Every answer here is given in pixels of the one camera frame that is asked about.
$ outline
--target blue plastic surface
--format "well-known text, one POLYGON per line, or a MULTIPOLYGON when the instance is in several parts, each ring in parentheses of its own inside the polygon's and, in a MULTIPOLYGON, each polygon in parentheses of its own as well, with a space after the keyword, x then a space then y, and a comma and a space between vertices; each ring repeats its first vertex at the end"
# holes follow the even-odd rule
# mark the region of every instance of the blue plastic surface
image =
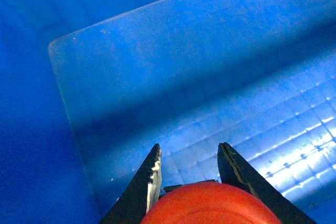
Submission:
POLYGON ((50 58, 105 213, 151 146, 163 186, 218 179, 228 141, 304 211, 331 197, 336 0, 162 0, 50 58))

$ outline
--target orange ball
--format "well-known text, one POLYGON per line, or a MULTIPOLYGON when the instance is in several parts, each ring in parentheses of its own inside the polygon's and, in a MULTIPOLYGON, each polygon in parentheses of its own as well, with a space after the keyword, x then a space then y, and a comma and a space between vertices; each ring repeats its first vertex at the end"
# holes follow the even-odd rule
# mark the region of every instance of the orange ball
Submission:
POLYGON ((202 182, 162 197, 141 224, 281 224, 259 199, 234 186, 202 182))

